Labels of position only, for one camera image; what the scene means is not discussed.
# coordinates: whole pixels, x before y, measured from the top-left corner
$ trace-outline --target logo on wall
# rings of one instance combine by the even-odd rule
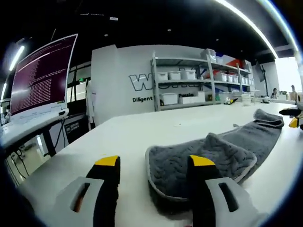
[[[143,88],[145,90],[152,90],[152,74],[149,73],[146,75],[145,73],[137,75],[128,76],[131,80],[131,83],[134,87],[135,91],[142,91]]]

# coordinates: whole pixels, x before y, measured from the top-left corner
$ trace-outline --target metal shelving unit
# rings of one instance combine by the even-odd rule
[[[166,81],[159,81],[157,75],[157,67],[163,66],[183,66],[183,67],[192,67],[196,69],[196,74],[198,79],[196,80],[166,80]],[[202,79],[200,68],[207,68],[210,72],[211,79]],[[222,84],[226,86],[240,86],[240,92],[243,93],[243,85],[241,78],[239,79],[239,83],[233,82],[223,82],[214,80],[214,73],[213,70],[220,70],[225,72],[232,72],[237,73],[239,76],[241,75],[249,75],[250,72],[248,70],[240,69],[239,65],[237,67],[229,66],[229,65],[222,65],[218,63],[212,63],[210,61],[210,57],[207,56],[207,60],[203,59],[192,59],[192,58],[168,58],[168,57],[156,57],[155,52],[152,55],[151,60],[151,73],[152,73],[152,89],[154,94],[154,105],[156,111],[161,110],[170,110],[170,109],[179,109],[179,108],[186,108],[186,107],[194,107],[194,106],[203,106],[203,105],[215,105],[221,102],[215,100],[215,84]],[[174,105],[160,105],[160,92],[159,92],[159,85],[162,84],[200,84],[200,89],[204,83],[210,83],[212,86],[212,96],[213,100],[203,103],[191,103],[191,104],[174,104]]]

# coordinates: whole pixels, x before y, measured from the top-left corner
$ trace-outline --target black ceiling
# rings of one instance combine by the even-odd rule
[[[254,0],[229,0],[263,31],[274,47],[287,45],[278,26]],[[211,48],[254,61],[267,47],[237,15],[214,0],[32,0],[6,2],[1,58],[9,43],[25,37],[27,53],[79,33],[72,65],[90,61],[93,49],[146,44]],[[272,61],[271,54],[262,61]]]

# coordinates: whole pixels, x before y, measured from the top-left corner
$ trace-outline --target gray towel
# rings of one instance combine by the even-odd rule
[[[283,118],[260,109],[255,120],[232,131],[183,144],[146,151],[147,174],[153,189],[171,201],[187,201],[187,157],[214,161],[223,177],[243,182],[264,162],[279,138]]]

